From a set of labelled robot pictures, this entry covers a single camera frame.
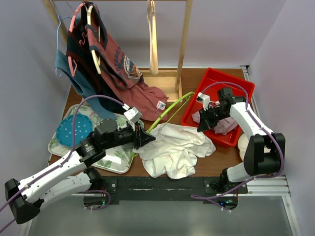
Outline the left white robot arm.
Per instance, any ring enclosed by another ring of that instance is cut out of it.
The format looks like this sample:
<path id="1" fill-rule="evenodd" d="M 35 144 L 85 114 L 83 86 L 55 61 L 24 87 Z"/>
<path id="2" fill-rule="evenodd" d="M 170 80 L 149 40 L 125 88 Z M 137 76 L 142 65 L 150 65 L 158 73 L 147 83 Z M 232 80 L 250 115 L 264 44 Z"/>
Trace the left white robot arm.
<path id="1" fill-rule="evenodd" d="M 50 200 L 75 192 L 96 193 L 102 181 L 91 165 L 105 157 L 106 150 L 126 144 L 139 149 L 154 140 L 139 123 L 119 128 L 115 120 L 103 120 L 57 162 L 26 179 L 8 180 L 4 185 L 6 205 L 15 222 L 23 224 L 35 218 Z"/>

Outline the green plastic hanger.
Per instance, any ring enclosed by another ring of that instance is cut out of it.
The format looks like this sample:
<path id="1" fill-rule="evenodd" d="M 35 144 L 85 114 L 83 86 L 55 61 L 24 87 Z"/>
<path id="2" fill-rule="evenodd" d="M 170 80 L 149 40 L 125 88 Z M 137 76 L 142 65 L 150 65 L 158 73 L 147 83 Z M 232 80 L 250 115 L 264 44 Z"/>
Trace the green plastic hanger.
<path id="1" fill-rule="evenodd" d="M 155 110 L 155 116 L 157 116 L 157 119 L 147 129 L 147 132 L 150 133 L 163 120 L 164 117 L 168 116 L 171 110 L 177 107 L 177 110 L 174 112 L 174 114 L 168 117 L 167 121 L 165 122 L 169 123 L 173 117 L 189 102 L 193 95 L 194 92 L 190 91 L 169 106 L 167 106 L 166 103 L 159 104 Z"/>

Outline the white tank top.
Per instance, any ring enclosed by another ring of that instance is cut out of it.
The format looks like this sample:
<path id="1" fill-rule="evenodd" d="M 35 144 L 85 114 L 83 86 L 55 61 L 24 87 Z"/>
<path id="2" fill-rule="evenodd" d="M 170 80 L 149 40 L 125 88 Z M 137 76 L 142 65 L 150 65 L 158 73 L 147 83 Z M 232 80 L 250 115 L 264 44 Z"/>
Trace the white tank top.
<path id="1" fill-rule="evenodd" d="M 197 128 L 171 123 L 157 125 L 151 132 L 156 139 L 134 149 L 146 172 L 153 178 L 167 175 L 181 179 L 195 174 L 198 158 L 212 155 L 216 147 Z"/>

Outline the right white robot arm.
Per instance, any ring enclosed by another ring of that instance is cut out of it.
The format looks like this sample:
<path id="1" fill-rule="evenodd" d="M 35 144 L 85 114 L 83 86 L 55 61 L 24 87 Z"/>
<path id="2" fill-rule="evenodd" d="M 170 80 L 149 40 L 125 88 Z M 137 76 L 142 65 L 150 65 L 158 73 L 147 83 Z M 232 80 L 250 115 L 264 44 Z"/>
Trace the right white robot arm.
<path id="1" fill-rule="evenodd" d="M 284 170 L 285 137 L 264 126 L 248 104 L 248 96 L 235 96 L 230 87 L 218 90 L 219 103 L 215 105 L 208 95 L 198 93 L 202 104 L 199 111 L 199 132 L 215 128 L 225 118 L 234 119 L 248 139 L 243 162 L 224 169 L 215 188 L 231 193 L 237 183 L 253 177 L 280 175 Z"/>

